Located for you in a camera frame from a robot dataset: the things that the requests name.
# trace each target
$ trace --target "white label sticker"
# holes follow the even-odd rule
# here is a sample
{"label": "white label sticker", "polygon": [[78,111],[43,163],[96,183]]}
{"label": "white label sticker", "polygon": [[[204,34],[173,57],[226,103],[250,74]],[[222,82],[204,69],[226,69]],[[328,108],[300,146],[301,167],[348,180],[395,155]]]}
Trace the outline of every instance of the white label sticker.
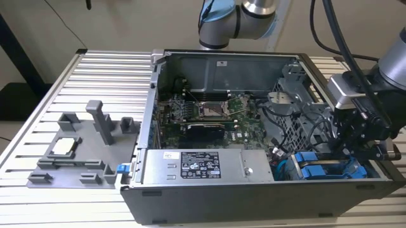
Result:
{"label": "white label sticker", "polygon": [[217,61],[216,66],[217,67],[225,67],[226,66],[226,61]]}
{"label": "white label sticker", "polygon": [[164,152],[164,159],[178,159],[180,153],[178,152]]}
{"label": "white label sticker", "polygon": [[279,157],[281,157],[281,156],[283,156],[283,154],[284,154],[284,152],[283,152],[283,151],[277,151],[277,152],[276,152],[276,155],[277,155]]}

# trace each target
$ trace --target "small white component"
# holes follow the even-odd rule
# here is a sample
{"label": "small white component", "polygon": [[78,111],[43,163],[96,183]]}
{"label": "small white component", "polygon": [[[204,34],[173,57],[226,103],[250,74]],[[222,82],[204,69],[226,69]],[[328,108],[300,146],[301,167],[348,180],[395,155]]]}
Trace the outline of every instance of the small white component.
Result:
{"label": "small white component", "polygon": [[272,153],[273,153],[276,156],[279,156],[279,157],[281,157],[281,156],[285,154],[285,153],[283,152],[283,150],[279,150],[277,147],[273,148]]}
{"label": "small white component", "polygon": [[58,139],[51,148],[53,154],[65,155],[72,150],[73,144],[74,144],[73,138]]}

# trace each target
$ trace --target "metal case panel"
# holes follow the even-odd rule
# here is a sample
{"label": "metal case panel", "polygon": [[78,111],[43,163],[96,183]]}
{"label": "metal case panel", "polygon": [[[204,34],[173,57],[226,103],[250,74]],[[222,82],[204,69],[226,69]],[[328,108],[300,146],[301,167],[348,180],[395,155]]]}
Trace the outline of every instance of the metal case panel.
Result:
{"label": "metal case panel", "polygon": [[122,188],[137,223],[188,223],[336,217],[381,198],[392,181],[305,182]]}

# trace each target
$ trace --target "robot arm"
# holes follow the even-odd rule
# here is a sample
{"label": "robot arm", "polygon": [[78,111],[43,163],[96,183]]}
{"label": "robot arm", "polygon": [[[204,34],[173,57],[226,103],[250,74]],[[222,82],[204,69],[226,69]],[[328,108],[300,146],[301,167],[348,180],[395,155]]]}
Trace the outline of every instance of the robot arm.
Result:
{"label": "robot arm", "polygon": [[205,0],[198,20],[198,43],[204,50],[228,46],[229,39],[267,37],[275,27],[276,4],[273,0]]}

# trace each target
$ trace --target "gray post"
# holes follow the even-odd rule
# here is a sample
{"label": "gray post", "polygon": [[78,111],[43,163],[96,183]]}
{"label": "gray post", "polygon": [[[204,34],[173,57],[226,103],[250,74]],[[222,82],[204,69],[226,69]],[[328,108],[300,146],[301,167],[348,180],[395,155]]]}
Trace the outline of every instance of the gray post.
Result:
{"label": "gray post", "polygon": [[102,103],[101,101],[90,100],[86,105],[86,112],[93,116],[94,124],[98,128],[98,133],[102,138],[104,144],[113,144],[114,140],[112,134],[109,132],[109,127],[104,119],[102,111],[101,111]]}

